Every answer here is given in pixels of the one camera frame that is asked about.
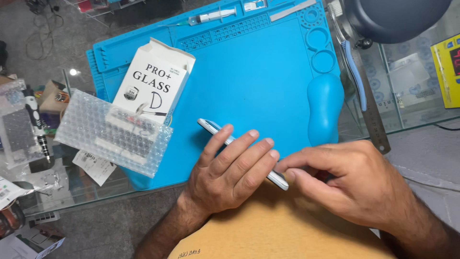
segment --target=plastic syringe plunger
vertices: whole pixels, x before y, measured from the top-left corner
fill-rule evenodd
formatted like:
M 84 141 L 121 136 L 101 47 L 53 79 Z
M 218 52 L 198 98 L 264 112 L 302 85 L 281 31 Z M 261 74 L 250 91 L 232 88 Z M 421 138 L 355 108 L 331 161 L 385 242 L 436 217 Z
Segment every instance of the plastic syringe plunger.
M 219 11 L 211 12 L 208 14 L 191 16 L 189 17 L 189 24 L 190 25 L 201 24 L 201 23 L 209 22 L 209 21 L 216 20 L 216 19 L 222 19 L 223 17 L 227 17 L 232 14 L 236 15 L 236 6 L 234 9 L 219 10 Z

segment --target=bubble wrap bag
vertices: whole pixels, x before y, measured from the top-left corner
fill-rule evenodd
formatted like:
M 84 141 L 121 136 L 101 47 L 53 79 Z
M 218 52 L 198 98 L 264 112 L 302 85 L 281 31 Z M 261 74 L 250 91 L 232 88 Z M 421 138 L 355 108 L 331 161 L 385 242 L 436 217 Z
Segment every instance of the bubble wrap bag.
M 76 90 L 55 140 L 153 177 L 172 128 Z
M 44 158 L 25 108 L 23 79 L 0 85 L 0 138 L 7 169 Z

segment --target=white smartphone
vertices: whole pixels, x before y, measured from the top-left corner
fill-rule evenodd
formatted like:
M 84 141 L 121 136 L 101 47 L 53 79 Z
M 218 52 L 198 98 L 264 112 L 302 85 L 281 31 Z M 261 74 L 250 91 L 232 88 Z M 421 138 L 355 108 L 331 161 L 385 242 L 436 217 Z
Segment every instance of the white smartphone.
M 205 120 L 205 119 L 198 119 L 198 124 L 213 135 L 216 134 L 221 129 L 221 127 L 217 125 L 215 122 Z M 228 146 L 234 140 L 235 138 L 230 136 L 225 141 L 225 144 Z M 285 191 L 289 188 L 289 185 L 286 182 L 286 179 L 284 179 L 284 176 L 282 174 L 279 174 L 272 170 L 270 174 L 267 176 L 267 178 Z

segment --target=blue silicone repair mat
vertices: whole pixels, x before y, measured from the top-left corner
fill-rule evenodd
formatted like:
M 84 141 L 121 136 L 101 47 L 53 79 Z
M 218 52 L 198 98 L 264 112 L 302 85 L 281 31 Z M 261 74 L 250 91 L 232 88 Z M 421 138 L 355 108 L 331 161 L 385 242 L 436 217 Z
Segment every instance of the blue silicone repair mat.
M 137 48 L 150 37 L 196 57 L 173 113 L 174 134 L 155 179 L 165 176 L 168 185 L 187 179 L 210 138 L 197 124 L 199 118 L 221 126 L 233 124 L 234 137 L 257 129 L 260 139 L 274 139 L 281 157 L 311 146 L 307 85 L 324 73 L 339 75 L 323 6 L 317 2 L 271 22 L 270 15 L 303 1 L 266 0 L 266 8 L 248 12 L 245 2 L 219 1 L 94 44 L 87 52 L 98 97 L 109 102 Z M 219 7 L 236 7 L 237 15 L 195 26 L 159 26 Z

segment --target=black cable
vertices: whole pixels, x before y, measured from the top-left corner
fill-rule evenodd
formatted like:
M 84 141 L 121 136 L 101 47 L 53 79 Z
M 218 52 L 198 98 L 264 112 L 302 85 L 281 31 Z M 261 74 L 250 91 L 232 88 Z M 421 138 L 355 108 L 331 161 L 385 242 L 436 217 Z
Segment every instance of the black cable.
M 459 131 L 460 130 L 460 128 L 458 128 L 458 129 L 449 129 L 449 128 L 443 127 L 441 125 L 438 125 L 438 124 L 433 124 L 433 125 L 435 125 L 436 127 L 440 128 L 440 129 L 443 129 L 443 130 L 449 130 L 449 131 Z
M 460 190 L 456 190 L 456 189 L 451 189 L 451 188 L 440 187 L 440 186 L 435 186 L 435 185 L 430 185 L 430 184 L 422 183 L 422 182 L 419 182 L 419 181 L 416 181 L 416 180 L 407 178 L 407 177 L 405 177 L 405 176 L 403 176 L 403 178 L 404 178 L 404 179 L 407 179 L 407 180 L 409 180 L 409 181 L 412 181 L 412 182 L 416 182 L 416 183 L 421 184 L 421 185 L 428 186 L 428 187 L 433 187 L 433 188 L 437 188 L 437 189 L 442 189 L 442 190 L 447 190 L 447 191 L 453 191 L 453 192 L 460 193 Z
M 35 16 L 34 17 L 34 26 L 38 28 L 38 31 L 37 32 L 34 32 L 32 33 L 26 40 L 26 56 L 29 58 L 29 59 L 32 59 L 32 60 L 44 60 L 46 59 L 50 54 L 51 54 L 51 51 L 53 50 L 53 47 L 54 47 L 54 38 L 53 38 L 53 32 L 55 29 L 57 28 L 61 28 L 62 26 L 64 26 L 64 18 L 60 15 L 58 15 L 57 13 L 55 13 L 53 7 L 51 6 L 50 4 L 50 1 L 46 1 L 46 4 L 50 7 L 50 11 L 52 13 L 52 16 L 51 17 L 48 17 L 48 15 L 46 14 L 46 12 L 43 13 L 43 17 L 45 18 L 45 21 L 46 21 L 46 24 L 42 24 L 42 25 L 38 25 L 37 24 L 37 17 L 40 17 L 39 15 Z M 57 21 L 58 19 L 57 18 L 60 18 L 61 19 L 61 24 L 59 26 L 57 26 Z M 41 30 L 42 28 L 46 27 L 47 29 L 47 32 L 45 32 L 43 35 L 45 35 L 46 37 L 43 39 L 42 38 L 42 33 L 41 33 Z M 41 49 L 41 52 L 40 52 L 40 56 L 38 57 L 33 57 L 30 55 L 29 53 L 29 44 L 31 43 L 31 39 L 34 37 L 34 36 L 37 36 L 38 37 L 38 43 L 39 43 L 39 46 L 40 46 L 40 49 Z M 50 49 L 48 52 L 45 52 L 45 47 L 44 47 L 44 44 L 43 42 L 44 41 L 47 41 L 47 40 L 50 40 L 51 41 L 51 46 L 50 46 Z

